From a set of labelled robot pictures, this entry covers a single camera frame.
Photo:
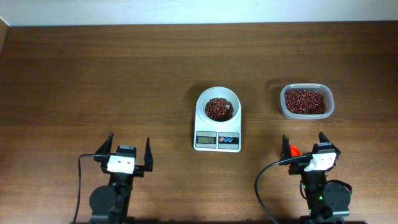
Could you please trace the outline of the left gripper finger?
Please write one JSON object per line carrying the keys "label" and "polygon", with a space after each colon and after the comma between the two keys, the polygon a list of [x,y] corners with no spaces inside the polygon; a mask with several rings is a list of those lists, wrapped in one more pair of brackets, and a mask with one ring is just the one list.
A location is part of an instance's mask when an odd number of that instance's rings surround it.
{"label": "left gripper finger", "polygon": [[150,149],[150,138],[147,138],[146,140],[146,148],[145,148],[145,154],[144,154],[144,171],[145,172],[152,172],[153,170],[153,155]]}
{"label": "left gripper finger", "polygon": [[96,155],[107,155],[111,151],[112,142],[113,142],[113,133],[110,133],[105,142],[99,147],[99,149],[95,152]]}

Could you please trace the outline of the orange plastic measuring scoop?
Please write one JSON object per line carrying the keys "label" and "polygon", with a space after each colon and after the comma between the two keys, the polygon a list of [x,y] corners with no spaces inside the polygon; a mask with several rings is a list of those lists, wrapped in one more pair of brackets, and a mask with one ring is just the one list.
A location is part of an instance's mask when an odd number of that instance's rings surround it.
{"label": "orange plastic measuring scoop", "polygon": [[303,153],[295,146],[290,147],[292,157],[299,157],[302,156]]}

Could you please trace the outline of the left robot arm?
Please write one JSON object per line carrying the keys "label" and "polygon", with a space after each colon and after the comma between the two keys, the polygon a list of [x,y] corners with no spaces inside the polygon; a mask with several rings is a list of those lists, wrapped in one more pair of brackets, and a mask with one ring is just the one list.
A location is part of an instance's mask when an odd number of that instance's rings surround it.
{"label": "left robot arm", "polygon": [[111,133],[95,152],[94,160],[100,163],[103,173],[109,175],[109,181],[94,189],[90,195],[90,223],[134,223],[135,218],[128,215],[133,180],[143,178],[146,172],[153,170],[150,139],[146,139],[143,165],[136,164],[137,149],[134,146],[120,145],[112,153],[112,142]]}

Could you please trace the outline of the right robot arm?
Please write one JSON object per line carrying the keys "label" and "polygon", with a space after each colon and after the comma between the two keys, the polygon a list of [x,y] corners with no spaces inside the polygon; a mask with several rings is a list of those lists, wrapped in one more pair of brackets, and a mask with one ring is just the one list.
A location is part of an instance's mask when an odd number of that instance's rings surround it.
{"label": "right robot arm", "polygon": [[292,149],[287,136],[282,136],[280,162],[288,166],[289,175],[299,175],[300,193],[309,214],[300,223],[344,223],[349,216],[352,186],[340,180],[327,180],[326,173],[336,166],[341,151],[323,134],[306,154]]}

